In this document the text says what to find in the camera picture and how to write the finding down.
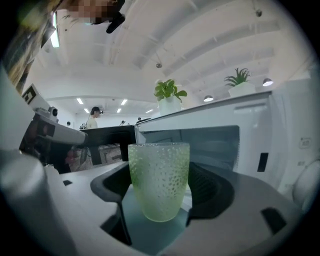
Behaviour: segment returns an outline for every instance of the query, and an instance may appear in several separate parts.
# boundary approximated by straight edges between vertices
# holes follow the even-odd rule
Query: white pot
[[[242,95],[255,94],[255,93],[256,93],[255,85],[248,82],[242,82],[237,86],[232,87],[229,90],[229,94],[231,97],[239,97]]]
[[[158,101],[159,112],[161,116],[165,116],[181,110],[181,101],[176,96],[163,98]]]

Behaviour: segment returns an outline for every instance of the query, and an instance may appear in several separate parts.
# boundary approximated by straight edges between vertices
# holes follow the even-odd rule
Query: black hair
[[[92,116],[95,111],[99,111],[100,112],[100,108],[98,108],[97,106],[94,106],[92,109],[91,109],[91,112],[90,112],[90,115]]]

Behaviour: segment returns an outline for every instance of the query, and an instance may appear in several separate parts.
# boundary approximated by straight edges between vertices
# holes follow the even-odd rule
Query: white wall
[[[119,126],[122,120],[124,120],[126,125],[129,123],[130,125],[136,124],[138,121],[138,117],[141,119],[150,118],[150,115],[106,115],[103,114],[99,118],[96,118],[96,122],[99,128],[102,127],[114,127]],[[89,114],[76,114],[75,115],[75,129],[79,129],[79,127],[86,123],[89,118]]]
[[[76,129],[76,115],[72,112],[68,111],[67,109],[61,107],[56,101],[48,101],[51,107],[55,107],[58,109],[57,118],[59,119],[59,124],[63,126],[67,126],[67,122],[69,121],[71,125],[70,128]]]

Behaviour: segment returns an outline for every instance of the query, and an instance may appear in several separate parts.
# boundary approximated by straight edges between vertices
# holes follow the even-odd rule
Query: ceiling
[[[224,78],[235,68],[248,68],[263,91],[263,79],[276,87],[305,72],[314,56],[293,20],[268,0],[126,0],[120,12],[125,22],[107,34],[106,23],[73,22],[59,11],[60,47],[48,41],[27,83],[75,113],[75,99],[86,98],[89,108],[99,102],[111,112],[128,99],[123,113],[142,114],[157,106],[157,79],[175,79],[189,108],[208,94],[229,97]]]

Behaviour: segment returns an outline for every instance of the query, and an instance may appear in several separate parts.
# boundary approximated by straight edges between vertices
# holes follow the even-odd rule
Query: textured glass
[[[188,182],[188,143],[147,143],[128,146],[134,194],[143,214],[154,222],[173,219]]]

